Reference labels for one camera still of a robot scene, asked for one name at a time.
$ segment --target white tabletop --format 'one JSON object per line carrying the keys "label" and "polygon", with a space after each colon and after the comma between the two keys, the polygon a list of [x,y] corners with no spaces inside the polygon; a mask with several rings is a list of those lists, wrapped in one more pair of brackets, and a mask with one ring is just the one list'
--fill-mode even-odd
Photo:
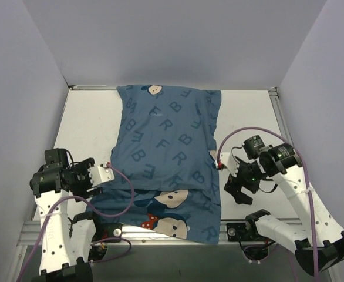
{"label": "white tabletop", "polygon": [[[75,161],[93,157],[96,164],[110,160],[110,152],[117,142],[119,134],[122,102],[116,90],[71,90],[56,139],[55,147],[72,152]],[[244,126],[258,126],[280,133],[275,113],[267,91],[222,91],[222,104],[219,110],[217,130],[214,138],[217,146],[223,138],[235,129]],[[280,141],[267,133],[249,130],[240,132],[228,140],[223,151],[230,151],[233,146],[240,146],[249,137],[259,134],[266,145],[280,144]],[[236,150],[236,155],[247,161],[243,150]],[[237,205],[234,198],[224,191],[228,172],[220,172],[220,192],[222,220],[243,219],[259,209],[266,209],[277,218],[294,219],[296,213],[280,189],[273,194],[259,191],[252,194],[251,206]],[[261,188],[271,190],[273,183],[261,183]],[[84,211],[85,204],[68,204],[69,216]],[[39,220],[36,213],[34,220]]]}

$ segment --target bolt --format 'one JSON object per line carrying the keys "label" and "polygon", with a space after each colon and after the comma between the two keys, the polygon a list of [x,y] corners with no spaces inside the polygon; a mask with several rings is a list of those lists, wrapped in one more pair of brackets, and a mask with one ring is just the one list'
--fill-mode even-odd
{"label": "bolt", "polygon": [[227,231],[229,236],[235,236],[236,235],[236,230],[234,228],[229,228]]}
{"label": "bolt", "polygon": [[115,237],[120,237],[121,236],[121,230],[119,228],[116,228],[114,231],[113,231],[113,235]]}

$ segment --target blue cloth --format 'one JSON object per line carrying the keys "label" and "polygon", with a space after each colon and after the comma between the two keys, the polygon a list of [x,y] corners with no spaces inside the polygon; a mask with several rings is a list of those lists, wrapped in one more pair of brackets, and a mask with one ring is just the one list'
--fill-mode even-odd
{"label": "blue cloth", "polygon": [[[111,163],[131,180],[136,198],[116,221],[217,243],[219,175],[210,151],[216,150],[221,92],[159,85],[117,90],[123,111]],[[120,176],[102,188],[104,193],[91,201],[99,210],[117,213],[127,206],[130,188]]]}

